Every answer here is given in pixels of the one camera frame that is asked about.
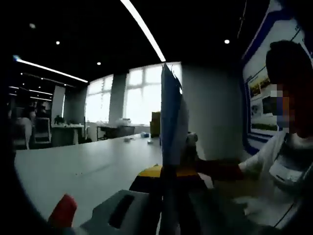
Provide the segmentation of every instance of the window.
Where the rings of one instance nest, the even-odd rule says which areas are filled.
[[[137,68],[129,72],[126,81],[123,116],[130,118],[132,124],[150,125],[151,112],[161,110],[162,65]],[[167,63],[167,66],[181,82],[180,63]]]
[[[113,75],[90,82],[86,96],[86,121],[109,121],[112,82]]]

